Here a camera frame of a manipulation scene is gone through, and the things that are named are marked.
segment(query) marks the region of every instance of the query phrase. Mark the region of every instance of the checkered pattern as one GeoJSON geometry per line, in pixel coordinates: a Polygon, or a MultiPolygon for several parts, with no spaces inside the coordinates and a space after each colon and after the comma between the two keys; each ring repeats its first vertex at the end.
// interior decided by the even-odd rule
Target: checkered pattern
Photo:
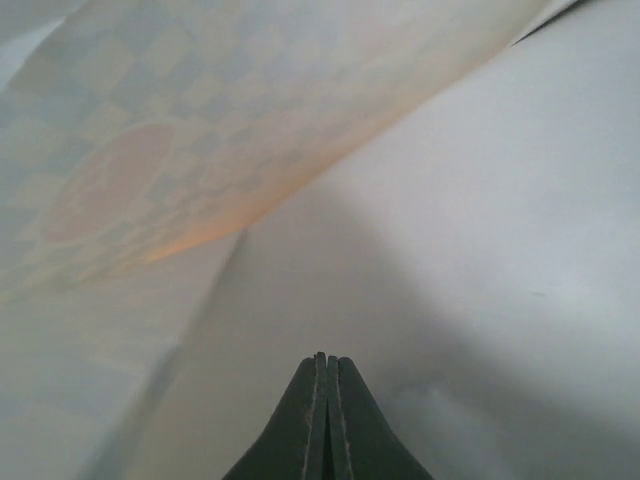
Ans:
{"type": "MultiPolygon", "coordinates": [[[[418,14],[434,9],[427,3],[418,14]]],[[[463,18],[469,3],[440,9],[463,18]]],[[[213,233],[202,241],[255,218],[287,193],[274,185],[303,183],[460,65],[482,60],[488,52],[478,53],[464,28],[515,7],[481,3],[453,29],[409,21],[395,43],[372,52],[370,35],[350,34],[369,9],[355,0],[340,8],[316,0],[94,0],[0,94],[0,300],[144,264],[203,225],[213,233]],[[109,8],[111,24],[100,29],[92,15],[109,8]],[[449,63],[434,74],[429,60],[445,46],[449,63]],[[94,235],[43,239],[43,217],[77,167],[149,121],[178,134],[135,203],[94,235]]]]}

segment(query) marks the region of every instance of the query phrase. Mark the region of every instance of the checkered paper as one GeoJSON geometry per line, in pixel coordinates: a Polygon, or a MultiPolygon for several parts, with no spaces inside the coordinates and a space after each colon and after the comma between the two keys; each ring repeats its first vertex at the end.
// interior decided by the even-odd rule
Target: checkered paper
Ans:
{"type": "Polygon", "coordinates": [[[90,1],[0,93],[0,301],[241,228],[544,3],[90,1]]]}

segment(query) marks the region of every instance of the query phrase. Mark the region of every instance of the red circle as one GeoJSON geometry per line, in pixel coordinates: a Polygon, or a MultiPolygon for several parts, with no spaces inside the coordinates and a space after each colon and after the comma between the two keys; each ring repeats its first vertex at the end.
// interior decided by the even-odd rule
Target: red circle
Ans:
{"type": "Polygon", "coordinates": [[[96,151],[54,200],[42,236],[52,243],[69,242],[109,225],[155,176],[173,136],[170,125],[144,125],[96,151]]]}

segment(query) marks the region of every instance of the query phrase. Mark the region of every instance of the black pointed object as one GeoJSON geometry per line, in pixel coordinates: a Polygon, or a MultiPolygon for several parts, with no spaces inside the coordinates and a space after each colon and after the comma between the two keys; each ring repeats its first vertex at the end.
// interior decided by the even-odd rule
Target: black pointed object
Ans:
{"type": "Polygon", "coordinates": [[[300,363],[258,440],[223,480],[433,480],[349,358],[300,363]]]}

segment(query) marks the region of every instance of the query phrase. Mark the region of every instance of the wrapping paper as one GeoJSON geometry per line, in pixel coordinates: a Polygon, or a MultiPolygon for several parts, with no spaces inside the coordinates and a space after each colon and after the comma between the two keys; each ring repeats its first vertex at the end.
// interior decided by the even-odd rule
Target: wrapping paper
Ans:
{"type": "Polygon", "coordinates": [[[0,300],[249,224],[544,4],[93,0],[52,21],[0,92],[0,300]]]}

